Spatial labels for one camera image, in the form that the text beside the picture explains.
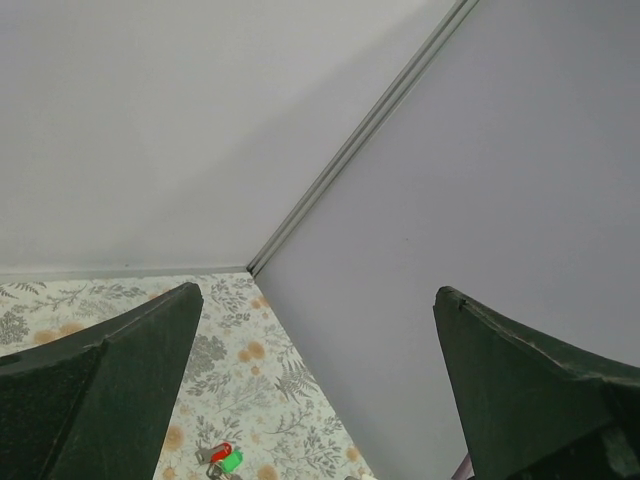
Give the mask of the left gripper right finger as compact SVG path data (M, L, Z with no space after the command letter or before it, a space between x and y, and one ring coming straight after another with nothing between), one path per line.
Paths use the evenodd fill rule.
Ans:
M638 368L450 286L433 313L475 478L638 478Z

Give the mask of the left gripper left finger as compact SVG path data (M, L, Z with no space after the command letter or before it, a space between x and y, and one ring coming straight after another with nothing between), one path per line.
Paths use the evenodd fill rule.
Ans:
M2 357L2 478L152 478L202 308L187 282Z

